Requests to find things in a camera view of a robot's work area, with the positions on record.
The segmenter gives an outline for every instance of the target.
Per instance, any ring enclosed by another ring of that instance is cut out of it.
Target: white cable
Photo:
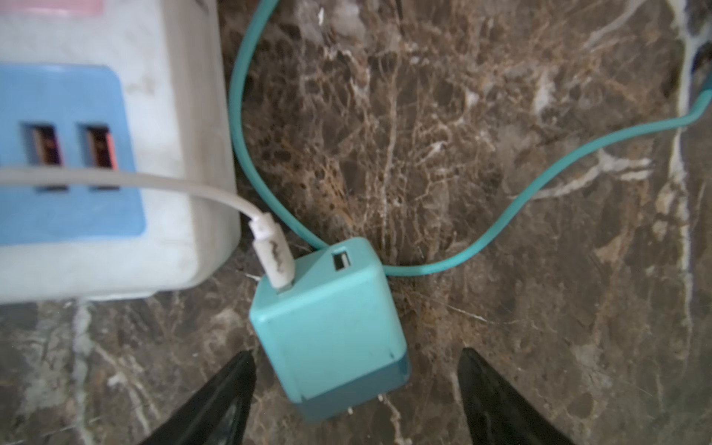
[[[84,184],[92,186],[134,187],[179,192],[211,199],[241,211],[250,218],[250,229],[255,236],[252,246],[262,263],[267,279],[276,290],[291,286],[295,276],[292,255],[282,227],[272,215],[236,194],[184,179],[154,174],[129,173],[110,169],[67,169],[64,167],[3,167],[0,186],[51,186]]]
[[[64,167],[3,167],[0,169],[0,185],[51,186],[58,184],[84,184],[93,186],[135,187],[159,189],[190,194],[211,199],[239,210],[250,219],[262,216],[262,211],[246,199],[234,193],[185,179],[174,179],[155,174],[129,173],[111,169],[67,169]]]

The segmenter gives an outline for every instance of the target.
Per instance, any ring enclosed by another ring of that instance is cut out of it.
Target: teal cable
[[[229,93],[229,113],[230,113],[230,130],[232,134],[233,147],[237,160],[242,167],[247,179],[252,183],[260,197],[265,201],[269,208],[277,215],[284,223],[292,229],[302,239],[307,241],[316,249],[326,248],[329,245],[322,239],[316,236],[312,231],[307,229],[304,224],[292,215],[289,210],[282,205],[281,202],[270,191],[267,184],[262,180],[255,165],[250,159],[245,138],[242,133],[242,97],[244,93],[245,80],[247,79],[247,71],[252,60],[252,55],[257,47],[257,42],[262,34],[262,31],[267,24],[267,21],[274,11],[279,0],[262,0],[257,6],[252,21],[250,22],[245,36],[240,45],[240,49],[235,60],[235,68],[232,71],[230,80]],[[707,77],[704,83],[703,90],[697,97],[689,114],[674,119],[662,120],[659,122],[651,122],[648,124],[636,125],[606,135],[599,139],[577,148],[573,152],[559,159],[551,167],[546,169],[538,178],[529,184],[519,196],[517,196],[511,204],[504,210],[497,221],[492,224],[492,227],[462,252],[437,263],[424,264],[422,266],[383,266],[384,272],[388,276],[422,276],[431,273],[446,271],[450,268],[458,266],[472,258],[483,248],[487,247],[497,235],[499,235],[507,224],[519,213],[530,199],[534,197],[536,192],[541,190],[549,181],[556,177],[559,173],[567,169],[571,164],[578,161],[584,156],[602,149],[611,144],[625,141],[633,137],[649,135],[655,132],[672,130],[674,128],[684,127],[695,122],[702,116],[705,109],[712,102],[712,73]]]

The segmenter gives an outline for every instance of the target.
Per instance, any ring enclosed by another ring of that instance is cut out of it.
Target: teal cube
[[[310,422],[405,384],[407,345],[383,265],[353,238],[296,261],[291,289],[257,286],[250,321],[282,388]]]

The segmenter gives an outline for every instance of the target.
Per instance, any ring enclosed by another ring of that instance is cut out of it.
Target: marble surface
[[[255,5],[221,2],[227,73]],[[685,113],[712,68],[711,14],[707,0],[283,0],[251,66],[246,138],[325,240],[439,260],[558,157]],[[137,443],[246,348],[248,445],[467,444],[469,346],[576,444],[709,445],[710,140],[707,112],[610,147],[464,265],[392,279],[411,382],[316,426],[246,319],[260,274],[248,241],[197,288],[4,306],[0,444]]]

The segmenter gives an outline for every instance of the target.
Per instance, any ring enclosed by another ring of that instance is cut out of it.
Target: cable
[[[232,133],[233,148],[245,176],[255,187],[255,190],[260,197],[265,201],[265,203],[267,203],[269,208],[272,209],[274,214],[284,221],[284,223],[292,229],[292,231],[307,241],[311,246],[316,249],[322,249],[328,247],[328,244],[307,229],[304,224],[299,222],[299,220],[297,220],[294,215],[292,215],[289,210],[287,210],[286,207],[279,202],[279,200],[270,191],[269,187],[267,187],[267,184],[265,184],[262,180],[257,172],[257,169],[255,168],[254,163],[252,162],[252,159],[250,159],[250,154],[247,150],[245,138],[242,133],[242,98],[245,88],[245,80],[247,79],[247,71],[262,31],[264,30],[267,21],[269,20],[270,15],[278,2],[279,0],[262,0],[260,2],[249,26],[247,27],[247,31],[245,32],[245,36],[237,53],[235,68],[233,69],[230,80],[229,93],[230,130]],[[583,145],[582,147],[579,147],[559,159],[556,163],[554,163],[554,165],[546,169],[538,178],[534,179],[534,181],[504,210],[502,215],[494,222],[494,224],[492,224],[492,227],[487,229],[487,231],[477,241],[462,252],[443,261],[424,264],[422,266],[383,266],[386,275],[429,275],[430,273],[446,271],[449,268],[462,264],[464,261],[469,260],[472,256],[490,244],[490,242],[492,242],[492,240],[494,240],[494,238],[497,237],[502,230],[504,230],[512,218],[522,209],[524,204],[532,199],[536,192],[541,190],[549,181],[551,181],[551,179],[563,172],[574,162],[595,152],[596,150],[600,150],[603,147],[617,142],[628,140],[632,137],[649,135],[650,133],[690,125],[702,116],[711,101],[712,73],[707,77],[703,85],[703,90],[697,97],[697,100],[688,115],[669,120],[662,120],[659,122],[636,125],[635,127],[613,132],[610,135],[601,137],[587,143],[586,145]]]
[[[234,193],[184,179],[111,169],[67,169],[63,167],[3,167],[0,186],[51,186],[85,184],[93,186],[135,187],[179,192],[210,199],[232,207],[250,218],[255,237],[252,246],[273,288],[288,288],[294,281],[295,262],[281,226],[272,215]]]
[[[263,215],[256,205],[234,193],[183,179],[110,169],[67,169],[62,167],[3,167],[0,169],[0,185],[51,186],[57,184],[84,184],[97,187],[108,185],[167,190],[220,202],[244,213],[250,219],[258,219]]]

